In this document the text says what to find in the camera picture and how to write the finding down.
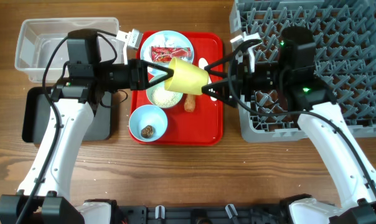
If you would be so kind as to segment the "light blue small bowl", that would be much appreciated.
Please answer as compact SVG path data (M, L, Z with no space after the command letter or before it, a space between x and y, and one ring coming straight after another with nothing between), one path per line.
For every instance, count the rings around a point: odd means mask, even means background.
M152 134L148 138L141 135L147 126L152 127ZM143 105L136 108L129 118L131 135L141 142L154 142L160 139L168 127L168 118L165 112L155 105Z

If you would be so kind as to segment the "brown food scrap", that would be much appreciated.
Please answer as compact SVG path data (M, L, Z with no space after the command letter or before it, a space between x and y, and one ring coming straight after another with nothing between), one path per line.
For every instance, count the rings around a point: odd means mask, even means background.
M145 139L149 139L154 135L155 129L151 125L145 126L141 130L141 136Z

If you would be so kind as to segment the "yellow plastic cup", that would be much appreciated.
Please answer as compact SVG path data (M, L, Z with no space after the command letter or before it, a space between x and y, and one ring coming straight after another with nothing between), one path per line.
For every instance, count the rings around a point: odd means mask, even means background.
M208 72L177 57L169 62L168 68L174 73L171 78L164 81L167 91L201 95L202 87L208 84Z

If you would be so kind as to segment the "green bowl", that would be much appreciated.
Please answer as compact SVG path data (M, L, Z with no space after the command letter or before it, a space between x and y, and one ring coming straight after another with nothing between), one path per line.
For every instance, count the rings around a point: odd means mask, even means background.
M153 105L156 105L162 109L169 109L181 101L183 94L166 90L164 84L165 81L161 81L148 88L146 90L146 96Z

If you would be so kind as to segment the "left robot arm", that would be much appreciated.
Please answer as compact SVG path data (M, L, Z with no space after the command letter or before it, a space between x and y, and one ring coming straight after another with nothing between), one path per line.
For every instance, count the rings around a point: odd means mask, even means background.
M74 207L70 182L83 138L92 124L103 95L153 86L148 68L139 59L103 61L100 39L108 33L80 29L67 34L68 61L51 89L44 89L50 105L47 129L33 165L14 195L0 197L1 223L122 223L115 200L93 199Z

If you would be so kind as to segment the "red snack wrapper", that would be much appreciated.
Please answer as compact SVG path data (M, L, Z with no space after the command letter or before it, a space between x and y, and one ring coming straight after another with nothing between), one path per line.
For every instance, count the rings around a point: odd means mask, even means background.
M151 60L153 62L166 63L174 57L191 57L192 51L189 47L151 47Z

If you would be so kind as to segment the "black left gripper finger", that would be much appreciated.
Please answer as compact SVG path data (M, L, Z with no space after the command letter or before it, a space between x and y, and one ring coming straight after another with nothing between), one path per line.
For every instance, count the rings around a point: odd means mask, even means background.
M170 78L172 78L173 75L170 75L170 74L164 74L164 75L158 75L158 76L155 76L155 77L152 77L152 78L149 78L149 75L145 75L144 76L144 89L147 90L151 87L154 87L155 85L163 82L163 81L166 81Z
M168 78L171 78L174 74L173 69L164 67L162 65L158 65L156 63L148 62L145 60L141 61L144 68L153 76L166 76Z

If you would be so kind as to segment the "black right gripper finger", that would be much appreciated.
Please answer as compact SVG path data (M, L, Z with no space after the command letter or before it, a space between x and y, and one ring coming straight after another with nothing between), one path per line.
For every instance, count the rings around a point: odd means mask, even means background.
M228 58L221 58L213 63L210 63L204 67L204 70L209 75L214 75L216 77L226 78L227 74L223 72L223 66L228 62Z
M226 105L230 103L230 89L227 79L204 85L202 87L202 93L215 98Z

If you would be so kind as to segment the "white rice pile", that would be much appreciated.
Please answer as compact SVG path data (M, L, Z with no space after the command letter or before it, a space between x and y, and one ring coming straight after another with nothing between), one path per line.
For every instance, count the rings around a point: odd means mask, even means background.
M182 93L168 91L163 86L158 86L153 89L150 97L154 105L160 108L171 108L180 102Z

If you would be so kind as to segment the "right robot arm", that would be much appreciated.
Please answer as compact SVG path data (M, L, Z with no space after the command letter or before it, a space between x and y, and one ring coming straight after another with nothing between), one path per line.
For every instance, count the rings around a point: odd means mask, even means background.
M260 39L243 42L220 63L228 64L220 80L201 92L230 106L245 108L254 91L275 90L284 115L296 116L299 128L316 147L338 191L341 206L309 195L281 202L288 223L376 223L376 170L347 127L329 85L314 73L316 43L300 26L285 28L276 64L255 63L252 48Z

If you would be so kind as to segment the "white tissue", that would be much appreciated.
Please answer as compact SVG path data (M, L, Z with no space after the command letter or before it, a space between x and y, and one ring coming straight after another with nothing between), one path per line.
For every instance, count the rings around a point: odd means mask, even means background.
M175 35L156 34L150 43L152 47L181 47L180 38Z

